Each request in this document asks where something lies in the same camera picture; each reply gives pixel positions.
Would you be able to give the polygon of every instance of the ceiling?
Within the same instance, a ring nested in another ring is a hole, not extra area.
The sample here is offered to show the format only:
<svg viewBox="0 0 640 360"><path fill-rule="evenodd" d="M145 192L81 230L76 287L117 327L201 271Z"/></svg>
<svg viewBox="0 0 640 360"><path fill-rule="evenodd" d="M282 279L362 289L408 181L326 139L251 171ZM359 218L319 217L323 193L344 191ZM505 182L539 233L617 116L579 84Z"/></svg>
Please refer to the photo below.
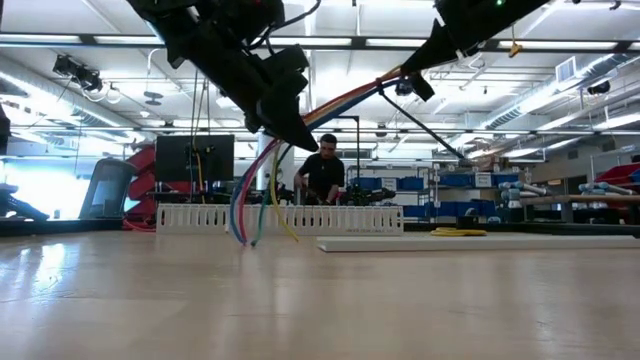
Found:
<svg viewBox="0 0 640 360"><path fill-rule="evenodd" d="M290 18L302 13L314 1L284 0L284 2L287 17ZM307 21L281 29L274 35L424 38L429 36L431 24L436 15L432 6L433 2L421 0L393 2L358 0L358 6L352 7L351 1L325 0L319 10ZM610 3L606 1L583 1L577 6L570 1L551 2L550 5L520 20L515 25L515 35L519 40L633 41L640 39L640 30L637 28L640 2L624 0L623 6L615 11L608 10L609 6ZM153 35L125 0L5 0L4 7L2 32ZM497 38L509 39L511 36L511 29L507 29ZM411 53L412 51L393 50L392 47L384 51L309 50L308 56L312 66L306 75L311 78L311 81L310 87L301 96L300 111L310 111L314 106L372 81L380 74L402 63ZM258 54L263 57L268 55L264 50L258 50ZM76 61L99 70L101 78L107 83L105 88L113 86L119 90L119 94L115 91L111 92L98 104L139 126L157 127L170 120L174 121L177 127L189 127L192 121L194 98L197 103L203 94L202 75L198 75L196 83L196 69L190 63L185 63L178 69L171 68L166 61L167 54L164 49L153 51L148 47L141 49L90 46L45 48L0 45L0 56L9 58L54 83L66 86L69 80L52 72L58 55L69 55ZM579 51L572 50L570 46L567 46L567 52L557 49L549 53L523 52L514 58L509 58L506 52L480 53L479 57L432 69L425 74L436 90L436 96L428 102L417 100L414 96L397 97L394 94L392 98L429 127L475 128L478 125L475 119L482 118L505 104L517 101L519 96L528 90L553 78L556 74L555 67L568 58L575 56L580 61L603 55L605 54L586 54L586 51L581 54ZM612 89L609 95L587 95L581 99L578 91L568 91L548 105L531 111L530 114L543 116L543 121L549 122L578 111L581 107L604 101L607 96L623 94L638 85L636 82L640 79L637 70L636 63L621 69L611 79ZM145 104L148 98L143 93L147 90L163 94L164 98L160 100L162 104L159 106ZM81 92L75 86L69 86L69 91L78 94ZM208 93L210 104L207 109L205 96L201 127L209 124L213 128L243 126L242 112L233 106L221 106L217 101L220 97L215 87L209 88ZM88 96L98 100L104 95L103 92ZM612 104L609 109L630 107L636 101L638 97L631 96L624 102ZM34 99L23 99L21 106L42 113L51 111L50 108L39 108L38 102ZM379 124L385 124L389 129L417 129L402 115L398 116L396 111L379 97L370 98L347 114L359 115L364 129L376 128ZM603 110L594 111L591 115L590 119L582 117L571 125L592 123L594 117L605 116ZM25 125L30 124L31 120L27 116L23 123L16 120L13 120L13 123ZM55 122L46 122L46 124L56 125ZM332 121L325 128L349 129L354 126L353 121L342 119ZM539 123L525 121L518 123L518 126L516 129L529 130L535 129ZM239 140L250 143L255 141L255 135L236 134ZM388 136L380 138L369 132L362 135L362 140L370 143L388 143L388 146L393 146L401 139L394 135L391 131ZM355 141L354 134L349 132L339 134L339 138L345 147L352 147L353 144L349 143ZM475 145L473 143L465 145L469 151L474 150L472 146ZM417 157L420 153L430 154L435 147L429 136L416 131L411 133L410 138L403 139L395 148L414 151ZM246 156L252 156L252 153L247 152Z"/></svg>

